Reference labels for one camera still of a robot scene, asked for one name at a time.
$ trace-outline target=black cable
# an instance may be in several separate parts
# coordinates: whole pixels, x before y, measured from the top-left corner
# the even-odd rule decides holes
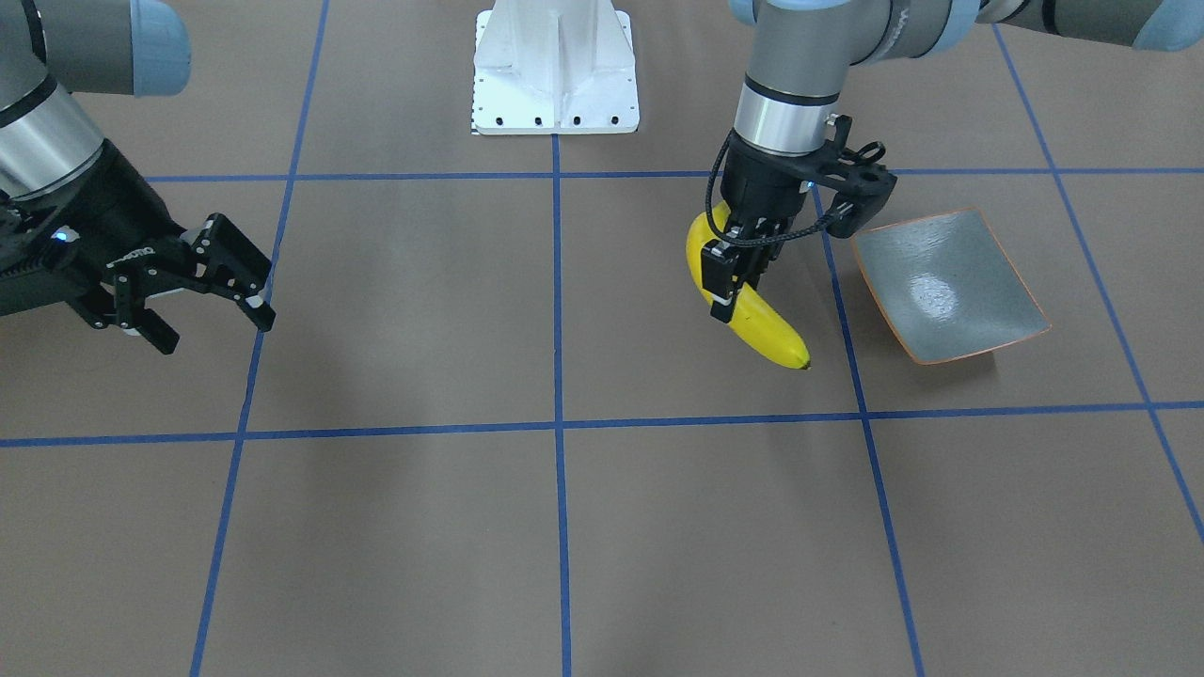
[[[42,30],[42,14],[34,6],[34,0],[20,0],[25,10],[25,23],[29,24],[29,45],[39,61],[46,63],[46,33]]]
[[[832,212],[824,214],[822,217],[820,217],[819,220],[816,220],[809,228],[804,228],[803,230],[796,230],[793,232],[783,232],[781,235],[772,235],[769,237],[754,237],[746,240],[743,237],[732,237],[731,235],[727,235],[726,232],[719,230],[719,226],[715,225],[715,214],[710,205],[710,196],[712,193],[715,192],[715,177],[719,176],[719,167],[720,165],[724,164],[724,157],[727,155],[727,148],[731,145],[731,139],[732,137],[730,135],[726,139],[724,139],[724,145],[719,147],[719,155],[715,157],[715,164],[712,165],[710,173],[707,176],[707,198],[704,201],[707,207],[707,223],[710,225],[710,231],[715,235],[715,237],[722,240],[724,242],[727,242],[733,247],[739,247],[742,249],[768,247],[769,245],[777,245],[779,242],[789,242],[791,240],[798,240],[799,237],[805,237],[808,235],[815,235],[816,232],[827,229],[827,226],[831,225],[832,222],[839,218],[839,214],[837,212]]]

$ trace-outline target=floor tile square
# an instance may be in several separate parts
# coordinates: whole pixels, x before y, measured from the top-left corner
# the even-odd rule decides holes
[[[283,184],[157,183],[172,218],[196,228],[223,212],[271,253]],[[96,331],[65,304],[0,318],[0,435],[218,432],[238,426],[255,326],[230,301],[181,292],[152,299],[179,332],[172,355],[117,328]]]
[[[911,673],[858,423],[565,448],[574,675]]]
[[[1058,166],[1204,166],[1199,46],[1144,52],[1001,30]]]
[[[1204,399],[1204,175],[1063,181],[1150,396]]]
[[[563,182],[565,416],[857,411],[819,239],[787,245],[760,289],[807,341],[810,370],[766,360],[710,318],[685,261],[704,187],[683,178]]]
[[[964,360],[917,365],[869,294],[845,242],[833,242],[870,410],[1138,402],[1120,341],[1049,176],[903,176],[875,224],[979,207],[1054,325]]]
[[[473,36],[491,5],[332,1],[301,170],[550,171],[547,136],[472,134]]]
[[[249,442],[202,675],[559,675],[550,432]]]
[[[0,449],[5,675],[183,675],[230,443]]]
[[[550,420],[550,181],[296,186],[252,429]]]
[[[193,45],[184,92],[78,94],[84,110],[144,175],[287,173],[320,0],[293,0],[283,10],[241,0],[171,6]]]
[[[1145,412],[873,429],[927,675],[1199,672],[1204,549]]]

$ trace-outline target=gray robot arm segment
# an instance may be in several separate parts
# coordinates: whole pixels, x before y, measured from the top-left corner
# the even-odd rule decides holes
[[[88,325],[117,325],[169,354],[179,335],[146,301],[189,289],[234,301],[270,330],[276,313],[261,293],[271,260],[220,213],[189,231],[175,223],[47,69],[57,61],[26,17],[16,34],[11,13],[0,17],[0,316],[65,302]],[[112,28],[106,20],[101,34]],[[55,35],[66,34],[52,31],[47,42]],[[119,71],[111,66],[101,63],[88,77],[111,77]]]
[[[0,40],[71,92],[170,96],[191,67],[184,23],[160,0],[0,0]]]
[[[1204,37],[1198,0],[991,0],[979,20],[1051,35],[1174,52]]]

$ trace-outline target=brown floor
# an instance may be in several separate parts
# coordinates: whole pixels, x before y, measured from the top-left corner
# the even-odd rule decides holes
[[[917,366],[807,240],[799,373],[681,261],[722,2],[618,2],[641,129],[561,140],[468,134],[486,1],[173,4],[184,94],[79,99],[177,220],[278,240],[279,319],[0,319],[0,675],[1199,675],[1204,47],[855,69],[874,223],[981,207],[1054,330]]]

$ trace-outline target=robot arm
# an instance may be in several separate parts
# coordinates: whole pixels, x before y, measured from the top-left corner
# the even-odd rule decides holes
[[[45,13],[29,0],[0,0],[0,316],[63,301],[93,328],[116,324],[170,354],[179,335],[144,304],[190,289],[225,296],[256,328],[271,329],[276,313],[260,296],[267,257],[219,213],[185,232],[67,90],[69,82],[135,94],[182,89],[187,34],[183,69],[178,48],[129,37],[147,20],[170,36],[175,13],[154,0],[87,10],[72,10],[79,0],[41,2]],[[99,37],[67,40],[84,34],[85,19]],[[51,33],[52,24],[64,33]],[[106,46],[114,31],[116,48]],[[105,52],[129,61],[112,64]],[[61,64],[65,80],[47,64]]]
[[[756,40],[687,257],[712,316],[769,359],[796,369],[809,365],[797,332],[755,292],[742,298],[742,290],[756,288],[786,241],[820,231],[850,237],[890,198],[896,177],[879,164],[885,147],[846,147],[852,120],[836,112],[850,65],[948,49],[975,20],[1167,51],[1204,34],[1198,0],[731,0],[731,6],[755,25]],[[724,202],[716,208],[710,193],[720,165]],[[795,229],[813,184],[836,196],[819,220]],[[778,324],[769,329],[767,322]]]

